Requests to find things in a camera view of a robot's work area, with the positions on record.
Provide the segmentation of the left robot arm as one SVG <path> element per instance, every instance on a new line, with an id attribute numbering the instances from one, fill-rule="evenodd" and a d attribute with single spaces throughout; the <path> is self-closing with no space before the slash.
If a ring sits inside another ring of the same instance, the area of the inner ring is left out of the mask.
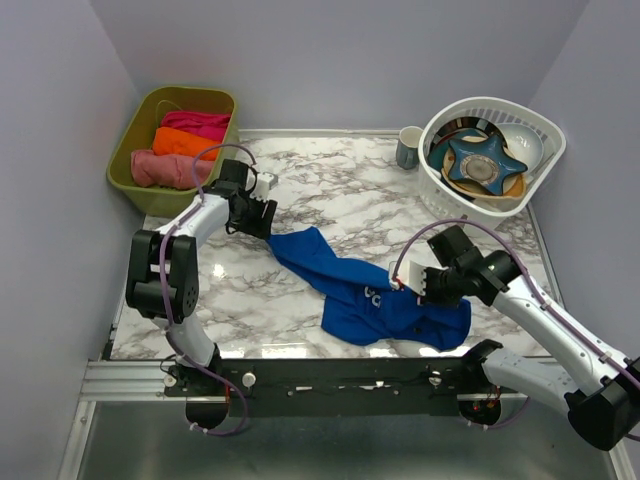
<path id="1" fill-rule="evenodd" d="M 196 315 L 198 251 L 219 230 L 268 239 L 277 207 L 269 194 L 277 182 L 275 174 L 226 160 L 219 178 L 200 189 L 185 210 L 132 238 L 126 304 L 163 331 L 177 362 L 190 367 L 188 384 L 201 395 L 220 387 L 222 372 L 219 348 Z"/>

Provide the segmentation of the blue t shirt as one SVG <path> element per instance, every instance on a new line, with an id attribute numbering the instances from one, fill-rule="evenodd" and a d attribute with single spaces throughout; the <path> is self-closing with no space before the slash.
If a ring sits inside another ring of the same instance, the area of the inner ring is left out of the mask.
<path id="1" fill-rule="evenodd" d="M 450 350 L 471 328 L 471 304 L 421 306 L 409 290 L 391 288 L 388 271 L 363 260 L 339 257 L 310 227 L 267 240 L 281 265 L 325 296 L 321 328 L 347 343 L 366 346 L 387 339 Z"/>

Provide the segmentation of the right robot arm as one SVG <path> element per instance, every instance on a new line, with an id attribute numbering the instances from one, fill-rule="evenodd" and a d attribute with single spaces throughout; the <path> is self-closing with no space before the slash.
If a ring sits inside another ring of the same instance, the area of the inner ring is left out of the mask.
<path id="1" fill-rule="evenodd" d="M 609 451 L 639 423 L 639 362 L 597 337 L 554 301 L 508 248 L 482 254 L 458 225 L 429 239 L 439 267 L 424 270 L 431 303 L 475 297 L 526 330 L 555 366 L 488 344 L 460 379 L 480 392 L 513 389 L 565 415 L 591 446 Z"/>

